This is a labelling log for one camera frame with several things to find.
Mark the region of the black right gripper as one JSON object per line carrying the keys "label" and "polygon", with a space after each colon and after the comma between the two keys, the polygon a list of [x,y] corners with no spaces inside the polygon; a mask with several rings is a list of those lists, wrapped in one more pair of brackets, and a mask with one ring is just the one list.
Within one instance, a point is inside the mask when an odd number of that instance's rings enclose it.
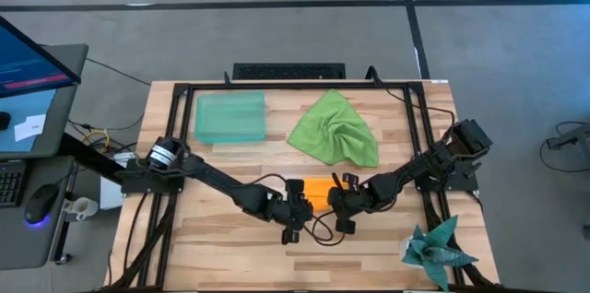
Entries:
{"label": "black right gripper", "polygon": [[336,231],[341,233],[354,233],[356,222],[351,218],[367,208],[368,196],[360,188],[360,179],[357,175],[344,173],[339,178],[336,173],[332,174],[336,183],[336,188],[346,191],[343,203],[345,204],[341,211],[336,214]]}

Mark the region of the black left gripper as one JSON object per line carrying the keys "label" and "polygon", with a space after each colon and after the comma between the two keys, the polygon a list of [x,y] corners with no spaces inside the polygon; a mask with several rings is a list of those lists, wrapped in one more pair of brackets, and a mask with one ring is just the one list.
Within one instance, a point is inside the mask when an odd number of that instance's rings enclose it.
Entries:
{"label": "black left gripper", "polygon": [[280,201],[276,207],[276,222],[284,226],[281,233],[282,245],[298,243],[300,240],[300,232],[305,229],[305,224],[308,222],[299,221],[294,216],[294,200],[297,195],[304,195],[303,187],[303,180],[286,180],[285,188],[287,192],[287,200]]}

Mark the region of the orange microfiber towel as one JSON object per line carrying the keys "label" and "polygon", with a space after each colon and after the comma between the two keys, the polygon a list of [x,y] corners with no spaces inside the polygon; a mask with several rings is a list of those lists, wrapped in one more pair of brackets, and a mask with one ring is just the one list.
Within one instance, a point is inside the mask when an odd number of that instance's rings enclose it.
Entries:
{"label": "orange microfiber towel", "polygon": [[312,204],[313,212],[315,214],[320,214],[331,211],[332,207],[328,204],[328,193],[332,187],[336,187],[334,179],[327,177],[307,177],[304,178],[303,181],[303,193],[305,198]]}

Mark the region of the green microfiber towel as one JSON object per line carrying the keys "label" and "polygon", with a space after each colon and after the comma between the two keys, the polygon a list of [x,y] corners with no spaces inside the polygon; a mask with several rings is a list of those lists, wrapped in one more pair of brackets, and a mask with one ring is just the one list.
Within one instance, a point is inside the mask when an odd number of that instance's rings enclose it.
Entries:
{"label": "green microfiber towel", "polygon": [[325,165],[349,160],[356,166],[379,166],[378,142],[348,100],[329,89],[303,114],[288,143]]}

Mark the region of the teal translucent plastic basket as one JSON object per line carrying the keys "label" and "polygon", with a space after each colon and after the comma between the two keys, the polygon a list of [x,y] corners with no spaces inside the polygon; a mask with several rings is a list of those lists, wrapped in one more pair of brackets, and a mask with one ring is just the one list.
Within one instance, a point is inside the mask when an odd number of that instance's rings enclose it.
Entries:
{"label": "teal translucent plastic basket", "polygon": [[236,92],[199,95],[195,139],[203,144],[236,144],[266,139],[265,94]]}

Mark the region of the white plant pot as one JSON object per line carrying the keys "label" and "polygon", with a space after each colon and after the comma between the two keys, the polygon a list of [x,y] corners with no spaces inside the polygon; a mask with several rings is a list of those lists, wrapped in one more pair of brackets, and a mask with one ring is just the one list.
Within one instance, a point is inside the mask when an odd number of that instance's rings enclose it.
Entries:
{"label": "white plant pot", "polygon": [[[400,242],[399,242],[399,259],[400,261],[403,261],[403,259],[405,258],[406,254],[407,254],[407,249],[410,245],[410,240],[412,239],[411,236],[407,236],[405,238],[403,238]],[[418,264],[407,264],[405,263],[405,265],[409,268],[414,268],[414,269],[420,269],[420,266]]]}

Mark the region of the teal artificial plant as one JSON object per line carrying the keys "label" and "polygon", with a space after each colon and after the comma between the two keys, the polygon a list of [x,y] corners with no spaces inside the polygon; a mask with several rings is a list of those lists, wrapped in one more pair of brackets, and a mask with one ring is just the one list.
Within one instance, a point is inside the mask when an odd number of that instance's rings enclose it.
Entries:
{"label": "teal artificial plant", "polygon": [[477,258],[461,252],[457,247],[448,246],[448,242],[454,235],[457,221],[458,216],[453,216],[427,234],[416,226],[407,254],[402,261],[407,264],[418,264],[428,278],[445,293],[449,293],[445,266],[460,267],[478,261]]}

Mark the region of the black mesh box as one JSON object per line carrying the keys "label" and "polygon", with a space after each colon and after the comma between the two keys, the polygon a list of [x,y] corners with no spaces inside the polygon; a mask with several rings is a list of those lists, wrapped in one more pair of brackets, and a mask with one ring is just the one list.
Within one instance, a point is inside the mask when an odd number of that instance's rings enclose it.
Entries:
{"label": "black mesh box", "polygon": [[272,79],[345,79],[344,64],[315,63],[241,63],[235,64],[233,79],[272,80]]}

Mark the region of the white box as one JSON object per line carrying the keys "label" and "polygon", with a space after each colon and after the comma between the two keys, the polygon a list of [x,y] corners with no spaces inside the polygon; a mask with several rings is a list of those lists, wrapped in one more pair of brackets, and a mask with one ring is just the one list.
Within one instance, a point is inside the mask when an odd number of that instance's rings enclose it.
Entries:
{"label": "white box", "polygon": [[[119,153],[113,156],[114,161],[123,166],[127,166],[130,159],[135,159],[136,155],[132,152]],[[121,186],[105,177],[100,177],[100,210],[110,210],[123,205],[123,194]]]}

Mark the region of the white plastic cup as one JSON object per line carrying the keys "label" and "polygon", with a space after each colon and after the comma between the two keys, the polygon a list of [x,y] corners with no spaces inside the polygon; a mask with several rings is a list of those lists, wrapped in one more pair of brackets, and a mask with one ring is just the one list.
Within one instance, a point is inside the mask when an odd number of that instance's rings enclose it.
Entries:
{"label": "white plastic cup", "polygon": [[75,201],[64,200],[62,210],[68,215],[74,215],[77,221],[84,221],[99,211],[99,204],[87,197],[77,198]]}

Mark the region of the black stand base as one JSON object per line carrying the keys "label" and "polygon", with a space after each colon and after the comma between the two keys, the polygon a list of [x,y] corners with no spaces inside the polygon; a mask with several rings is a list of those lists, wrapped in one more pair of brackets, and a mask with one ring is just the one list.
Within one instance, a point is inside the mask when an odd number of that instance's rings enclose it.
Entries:
{"label": "black stand base", "polygon": [[566,145],[579,146],[586,162],[590,164],[590,123],[581,123],[572,130],[548,140],[548,148],[551,150],[559,150]]}

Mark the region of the grey computer desk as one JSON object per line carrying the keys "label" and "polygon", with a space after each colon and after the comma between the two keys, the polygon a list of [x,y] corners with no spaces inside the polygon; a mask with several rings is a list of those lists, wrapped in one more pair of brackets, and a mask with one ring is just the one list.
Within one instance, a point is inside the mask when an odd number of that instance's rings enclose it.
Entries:
{"label": "grey computer desk", "polygon": [[[64,264],[71,258],[64,253],[68,223],[62,205],[71,195],[77,169],[89,162],[83,157],[93,152],[65,132],[74,101],[75,86],[56,91],[46,115],[43,133],[29,152],[0,152],[0,162],[26,162],[24,190],[19,206],[0,208],[0,270],[37,268],[52,261]],[[25,205],[44,184],[59,186],[50,214],[37,225],[24,218]]]}

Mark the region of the white paper note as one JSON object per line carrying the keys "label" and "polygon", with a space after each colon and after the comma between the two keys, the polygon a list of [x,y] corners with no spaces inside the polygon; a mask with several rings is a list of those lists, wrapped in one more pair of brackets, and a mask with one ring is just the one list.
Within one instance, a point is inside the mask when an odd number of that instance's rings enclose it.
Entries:
{"label": "white paper note", "polygon": [[28,116],[23,123],[14,126],[15,141],[19,142],[24,139],[41,135],[46,120],[46,115]]}

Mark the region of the black backlit keyboard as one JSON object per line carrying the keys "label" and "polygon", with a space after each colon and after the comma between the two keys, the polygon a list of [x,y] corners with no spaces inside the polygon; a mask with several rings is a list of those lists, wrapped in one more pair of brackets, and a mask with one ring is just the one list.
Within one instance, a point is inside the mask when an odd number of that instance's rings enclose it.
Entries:
{"label": "black backlit keyboard", "polygon": [[19,206],[24,190],[26,162],[0,162],[0,208]]}

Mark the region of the computer monitor with blue screen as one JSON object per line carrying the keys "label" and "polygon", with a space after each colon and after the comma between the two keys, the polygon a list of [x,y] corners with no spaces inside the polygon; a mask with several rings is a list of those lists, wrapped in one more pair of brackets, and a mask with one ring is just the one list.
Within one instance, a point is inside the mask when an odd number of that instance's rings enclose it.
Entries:
{"label": "computer monitor with blue screen", "polygon": [[80,76],[0,16],[0,98],[80,82]]}

